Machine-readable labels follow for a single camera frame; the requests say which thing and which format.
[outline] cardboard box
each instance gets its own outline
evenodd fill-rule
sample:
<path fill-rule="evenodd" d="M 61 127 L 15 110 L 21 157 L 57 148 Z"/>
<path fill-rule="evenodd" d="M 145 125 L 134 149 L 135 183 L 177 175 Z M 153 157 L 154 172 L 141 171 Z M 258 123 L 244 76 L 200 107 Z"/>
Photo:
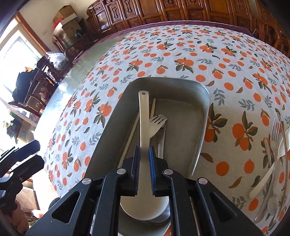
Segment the cardboard box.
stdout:
<path fill-rule="evenodd" d="M 61 18 L 67 18 L 72 14 L 76 14 L 75 10 L 71 5 L 63 6 L 53 18 L 53 23 L 57 22 Z"/>

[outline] plastic bag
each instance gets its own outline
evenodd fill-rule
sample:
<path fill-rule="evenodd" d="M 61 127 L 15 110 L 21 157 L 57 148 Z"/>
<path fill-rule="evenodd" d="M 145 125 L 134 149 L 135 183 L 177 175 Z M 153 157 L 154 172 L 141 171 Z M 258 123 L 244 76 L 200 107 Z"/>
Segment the plastic bag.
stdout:
<path fill-rule="evenodd" d="M 69 62 L 69 59 L 63 53 L 47 52 L 46 54 L 49 61 L 53 63 L 54 68 L 57 70 L 62 70 Z"/>

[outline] chopstick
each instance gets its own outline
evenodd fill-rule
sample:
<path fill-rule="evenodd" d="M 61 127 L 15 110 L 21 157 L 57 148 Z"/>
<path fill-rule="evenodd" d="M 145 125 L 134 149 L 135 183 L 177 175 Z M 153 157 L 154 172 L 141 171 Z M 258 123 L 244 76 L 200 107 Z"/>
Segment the chopstick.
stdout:
<path fill-rule="evenodd" d="M 156 99 L 154 98 L 152 102 L 152 107 L 151 107 L 150 119 L 154 116 L 155 104 L 156 104 Z"/>
<path fill-rule="evenodd" d="M 284 122 L 281 118 L 281 114 L 280 112 L 277 112 L 278 114 L 278 117 L 280 118 L 281 120 L 281 125 L 282 125 L 282 135 L 283 135 L 283 140 L 284 140 L 284 149 L 285 149 L 285 160 L 286 160 L 286 164 L 285 164 L 285 172 L 288 173 L 288 160 L 287 160 L 287 141 L 286 141 L 286 137 L 285 137 L 285 130 L 284 130 Z M 286 189 L 287 189 L 287 182 L 288 182 L 288 176 L 285 175 L 285 185 L 284 185 L 284 190 L 283 190 L 283 195 L 282 195 L 282 199 L 281 199 L 281 205 L 280 205 L 280 209 L 279 209 L 279 212 L 278 212 L 278 215 L 280 215 L 281 211 L 282 211 L 282 206 L 284 204 L 284 201 L 285 201 L 285 195 L 286 195 Z"/>
<path fill-rule="evenodd" d="M 156 99 L 154 98 L 154 99 L 153 99 L 153 103 L 152 103 L 152 107 L 151 107 L 150 118 L 152 118 L 152 117 L 154 116 L 154 112 L 155 112 L 155 104 L 156 104 Z M 127 141 L 126 146 L 125 146 L 125 148 L 124 148 L 123 154 L 122 154 L 121 159 L 120 159 L 120 161 L 119 161 L 118 168 L 121 168 L 121 166 L 122 166 L 122 162 L 124 161 L 124 159 L 125 159 L 125 157 L 126 157 L 126 154 L 127 154 L 128 149 L 129 149 L 129 147 L 130 147 L 130 144 L 131 144 L 131 141 L 132 141 L 133 135 L 134 135 L 134 133 L 135 133 L 136 127 L 137 127 L 137 125 L 138 125 L 139 119 L 140 119 L 140 113 L 138 112 L 138 115 L 137 115 L 136 120 L 135 120 L 135 122 L 134 122 L 133 128 L 132 128 L 131 133 L 130 133 L 130 135 L 129 135 L 128 141 Z"/>

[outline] metal screw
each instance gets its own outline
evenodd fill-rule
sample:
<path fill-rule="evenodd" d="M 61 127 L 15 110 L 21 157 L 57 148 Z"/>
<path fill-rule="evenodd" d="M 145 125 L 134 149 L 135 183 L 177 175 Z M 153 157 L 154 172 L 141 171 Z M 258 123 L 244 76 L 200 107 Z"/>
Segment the metal screw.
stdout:
<path fill-rule="evenodd" d="M 123 175 L 125 173 L 126 173 L 126 170 L 125 169 L 123 169 L 123 168 L 117 169 L 117 174 L 118 175 Z"/>
<path fill-rule="evenodd" d="M 206 179 L 206 178 L 200 178 L 200 179 L 198 180 L 198 182 L 199 182 L 200 184 L 207 184 L 207 179 Z"/>
<path fill-rule="evenodd" d="M 172 175 L 173 174 L 173 170 L 166 169 L 166 170 L 164 170 L 164 174 L 166 174 L 166 175 Z"/>
<path fill-rule="evenodd" d="M 90 184 L 92 182 L 92 180 L 90 178 L 84 178 L 82 181 L 81 181 L 84 185 L 87 185 L 87 184 Z"/>

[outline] orange print tablecloth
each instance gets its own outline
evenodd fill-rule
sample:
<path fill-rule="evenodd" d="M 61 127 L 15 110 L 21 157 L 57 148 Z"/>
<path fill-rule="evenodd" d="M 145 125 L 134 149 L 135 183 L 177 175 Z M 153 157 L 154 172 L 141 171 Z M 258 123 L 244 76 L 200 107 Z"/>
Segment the orange print tablecloth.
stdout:
<path fill-rule="evenodd" d="M 148 76 L 194 80 L 211 96 L 194 177 L 208 178 L 254 220 L 267 186 L 255 199 L 248 195 L 269 168 L 263 139 L 271 132 L 275 108 L 285 129 L 290 122 L 289 74 L 290 61 L 283 54 L 235 31 L 175 25 L 131 32 L 97 62 L 64 109 L 44 156 L 50 181 L 63 196 L 83 178 L 110 114 L 131 81 Z M 290 177 L 285 158 L 283 162 L 278 167 L 280 189 Z M 287 198 L 280 214 L 267 213 L 257 226 L 271 233 L 288 206 Z"/>

